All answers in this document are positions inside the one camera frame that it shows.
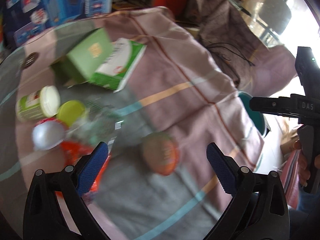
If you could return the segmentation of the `right hand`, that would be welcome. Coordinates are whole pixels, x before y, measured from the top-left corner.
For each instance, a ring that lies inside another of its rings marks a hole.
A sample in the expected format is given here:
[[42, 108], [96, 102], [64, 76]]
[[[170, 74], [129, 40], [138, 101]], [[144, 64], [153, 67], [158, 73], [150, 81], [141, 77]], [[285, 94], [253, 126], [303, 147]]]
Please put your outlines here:
[[307, 186], [308, 185], [308, 180], [310, 179], [311, 173], [308, 168], [308, 162], [306, 157], [303, 154], [302, 151], [302, 145], [299, 140], [297, 140], [293, 148], [295, 150], [299, 151], [299, 156], [298, 156], [298, 175], [299, 175], [299, 183], [302, 186]]

